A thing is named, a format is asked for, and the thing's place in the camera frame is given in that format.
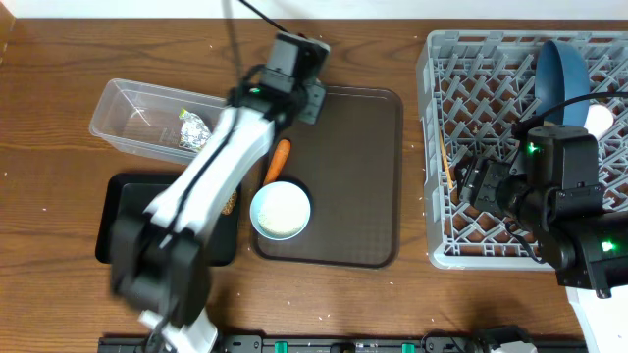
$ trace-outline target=black tray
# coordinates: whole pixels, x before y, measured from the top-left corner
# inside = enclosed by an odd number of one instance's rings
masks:
[[[170,186],[179,175],[176,174],[129,174],[113,176],[107,186],[105,206],[100,220],[100,230],[96,240],[96,259],[109,264],[109,230],[113,221],[122,213],[141,215],[155,196]],[[208,266],[226,266],[236,256],[237,221],[239,218],[240,191],[234,209],[228,215],[221,215],[209,239],[205,253]]]

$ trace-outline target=blue bowl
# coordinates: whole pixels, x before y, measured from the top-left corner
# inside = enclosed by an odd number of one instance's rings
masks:
[[[537,115],[565,100],[589,93],[587,64],[578,50],[565,42],[546,42],[537,61],[534,94],[541,99]],[[588,112],[589,101],[582,101],[550,114],[546,121],[584,126]]]

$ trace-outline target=carrot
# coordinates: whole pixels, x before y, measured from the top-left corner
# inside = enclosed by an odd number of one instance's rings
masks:
[[[271,165],[270,167],[268,167],[268,172],[266,173],[266,177],[264,178],[264,186],[277,180],[279,173],[281,173],[282,169],[284,168],[284,164],[286,163],[286,159],[288,158],[289,153],[290,141],[286,139],[279,141],[279,143],[277,144],[277,149],[275,149],[275,154],[273,155]]]

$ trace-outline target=clear plastic container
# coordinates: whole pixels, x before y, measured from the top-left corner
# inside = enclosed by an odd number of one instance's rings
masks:
[[[89,132],[122,152],[188,164],[196,152],[179,147],[185,108],[210,130],[218,123],[225,99],[125,79],[107,83]]]

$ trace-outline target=wooden table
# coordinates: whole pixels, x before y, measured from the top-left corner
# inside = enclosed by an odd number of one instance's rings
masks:
[[[381,271],[262,260],[243,208],[235,261],[212,270],[219,328],[267,334],[421,335],[518,324],[581,337],[550,273],[441,271],[426,256],[423,135],[414,65],[448,28],[626,30],[614,22],[281,21],[332,46],[328,84],[385,87],[403,100],[401,248]],[[244,64],[265,63],[274,29],[236,22]],[[121,153],[87,127],[107,81],[122,77],[209,95],[234,85],[218,20],[17,20],[0,66],[0,350],[93,352],[106,332],[142,333],[94,258],[107,181],[182,166]],[[244,184],[252,197],[253,171]]]

